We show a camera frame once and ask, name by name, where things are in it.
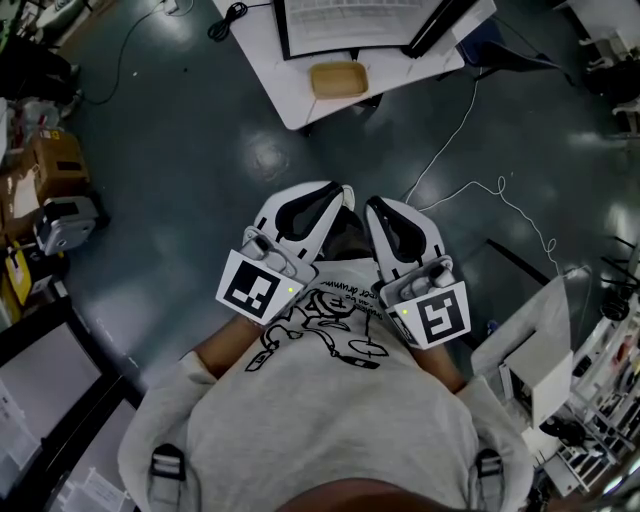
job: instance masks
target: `forearm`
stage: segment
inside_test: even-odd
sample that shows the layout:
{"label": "forearm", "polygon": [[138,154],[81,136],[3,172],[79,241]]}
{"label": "forearm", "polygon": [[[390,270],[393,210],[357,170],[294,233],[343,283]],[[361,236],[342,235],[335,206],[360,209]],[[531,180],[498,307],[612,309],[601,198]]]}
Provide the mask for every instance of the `forearm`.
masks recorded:
{"label": "forearm", "polygon": [[236,315],[194,351],[209,373],[219,379],[244,354],[264,329]]}
{"label": "forearm", "polygon": [[466,386],[466,381],[451,360],[444,344],[429,350],[410,348],[409,351],[420,368],[442,382],[452,393],[455,394]]}

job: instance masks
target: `cartoon graphic print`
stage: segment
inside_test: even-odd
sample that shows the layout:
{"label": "cartoon graphic print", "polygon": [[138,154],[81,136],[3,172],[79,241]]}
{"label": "cartoon graphic print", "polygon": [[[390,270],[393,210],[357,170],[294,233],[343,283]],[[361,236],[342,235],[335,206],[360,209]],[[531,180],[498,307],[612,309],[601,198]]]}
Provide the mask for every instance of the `cartoon graphic print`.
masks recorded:
{"label": "cartoon graphic print", "polygon": [[[289,329],[294,315],[302,315],[302,322],[297,329]],[[309,290],[303,298],[291,308],[286,315],[278,318],[260,337],[263,350],[257,353],[249,362],[245,371],[258,371],[262,365],[278,350],[286,340],[303,340],[305,342],[322,341],[329,351],[329,355],[343,363],[367,370],[375,370],[380,363],[373,361],[373,357],[388,357],[387,350],[369,337],[369,321],[371,315],[332,293],[321,290]],[[364,324],[364,332],[354,332],[358,324]],[[344,348],[336,344],[336,339],[344,338],[340,332],[352,333]]]}

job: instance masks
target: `white cable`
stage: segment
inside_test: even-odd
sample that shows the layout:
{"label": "white cable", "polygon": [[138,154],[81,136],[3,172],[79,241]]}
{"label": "white cable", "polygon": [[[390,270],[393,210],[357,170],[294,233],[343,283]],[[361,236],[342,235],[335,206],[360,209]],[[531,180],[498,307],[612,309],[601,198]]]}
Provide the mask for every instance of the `white cable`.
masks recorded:
{"label": "white cable", "polygon": [[167,16],[170,16],[172,18],[182,18],[183,16],[186,16],[191,12],[191,9],[193,9],[193,4],[195,3],[195,1],[196,0],[191,0],[191,5],[185,12],[181,12],[180,14],[167,14]]}
{"label": "white cable", "polygon": [[540,238],[540,243],[542,244],[542,250],[547,254],[547,258],[549,258],[549,261],[551,263],[553,263],[556,267],[556,273],[558,275],[562,275],[560,273],[560,267],[558,266],[558,262],[556,260],[554,260],[551,257],[551,253],[553,252],[553,250],[556,248],[556,239],[555,238],[551,238],[549,239],[549,242],[547,244],[545,244],[544,242],[544,238],[542,236],[542,233],[540,232],[540,230],[538,229],[538,226],[536,226],[535,222],[533,222],[533,220],[529,217],[526,216],[526,214],[520,209],[518,208],[516,205],[510,203],[509,201],[507,201],[504,197],[504,195],[502,194],[504,192],[504,189],[507,186],[506,180],[504,179],[504,176],[500,176],[498,178],[498,190],[497,191],[493,191],[490,188],[485,187],[482,183],[479,183],[477,181],[470,181],[469,183],[467,183],[464,187],[462,187],[461,189],[459,189],[458,191],[454,192],[453,194],[451,194],[450,196],[445,197],[444,199],[440,199],[440,201],[436,201],[435,203],[433,203],[431,206],[426,206],[424,208],[418,208],[417,210],[419,212],[423,212],[425,210],[430,210],[431,208],[435,208],[436,206],[438,206],[439,204],[444,203],[445,201],[448,201],[449,199],[453,199],[454,197],[456,197],[458,194],[464,192],[467,188],[469,188],[471,185],[477,185],[480,188],[486,190],[487,192],[489,192],[489,194],[491,194],[492,196],[500,196],[500,199],[502,199],[502,201],[504,202],[504,204],[506,204],[507,206],[513,208],[515,211],[517,211],[520,215],[522,215],[525,219],[527,219],[529,221],[529,223],[531,224],[531,227],[533,227],[533,229],[535,230],[536,233],[538,233],[538,237]]}
{"label": "white cable", "polygon": [[[482,69],[483,68],[480,68],[480,74],[478,76],[480,76],[482,74]],[[416,182],[413,184],[413,187],[411,187],[411,190],[409,191],[409,195],[404,200],[405,204],[409,204],[409,199],[411,198],[411,196],[415,192],[416,188],[418,188],[418,185],[420,184],[420,181],[422,180],[422,178],[424,178],[424,175],[427,174],[429,169],[431,169],[431,166],[438,159],[438,157],[442,154],[442,152],[445,149],[447,149],[447,146],[451,143],[451,141],[455,138],[455,136],[458,135],[458,132],[460,130],[462,130],[462,127],[464,126],[464,123],[467,120],[467,117],[469,117],[469,113],[471,112],[471,109],[473,108],[473,104],[476,101],[477,92],[478,92],[478,81],[476,80],[476,82],[473,85],[473,95],[471,96],[471,103],[469,104],[469,108],[467,109],[467,111],[464,114],[464,117],[462,118],[462,122],[460,123],[460,126],[458,126],[458,129],[451,134],[451,137],[449,137],[449,140],[445,143],[445,145],[442,146],[442,148],[440,148],[440,151],[438,151],[436,153],[436,155],[431,159],[431,162],[429,162],[427,167],[425,167],[424,171],[422,171],[422,174],[420,174],[420,176],[418,176],[418,179],[416,180]]]}

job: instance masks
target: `tan tray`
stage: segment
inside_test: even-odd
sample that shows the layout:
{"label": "tan tray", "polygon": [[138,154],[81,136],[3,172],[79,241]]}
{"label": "tan tray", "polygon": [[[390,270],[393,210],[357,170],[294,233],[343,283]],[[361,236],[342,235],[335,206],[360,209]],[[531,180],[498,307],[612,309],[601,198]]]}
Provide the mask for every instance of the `tan tray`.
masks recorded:
{"label": "tan tray", "polygon": [[359,62],[323,62],[314,64],[309,73],[319,100],[353,98],[369,90],[367,70]]}

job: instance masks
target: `cardboard box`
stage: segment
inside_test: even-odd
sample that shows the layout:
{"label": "cardboard box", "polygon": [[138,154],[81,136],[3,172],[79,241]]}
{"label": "cardboard box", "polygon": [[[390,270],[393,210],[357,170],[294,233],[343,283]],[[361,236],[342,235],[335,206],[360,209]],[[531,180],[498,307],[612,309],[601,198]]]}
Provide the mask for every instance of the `cardboard box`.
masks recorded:
{"label": "cardboard box", "polygon": [[33,233],[33,222],[36,211],[15,218],[13,213],[13,200],[15,195],[15,184],[22,178],[22,170],[15,169],[9,174],[0,178],[0,203],[2,205],[2,242],[1,247],[5,248],[8,243],[29,238]]}
{"label": "cardboard box", "polygon": [[78,139],[60,130],[34,133],[22,155],[22,171],[35,172],[40,204],[50,197],[83,195],[89,185],[89,171]]}

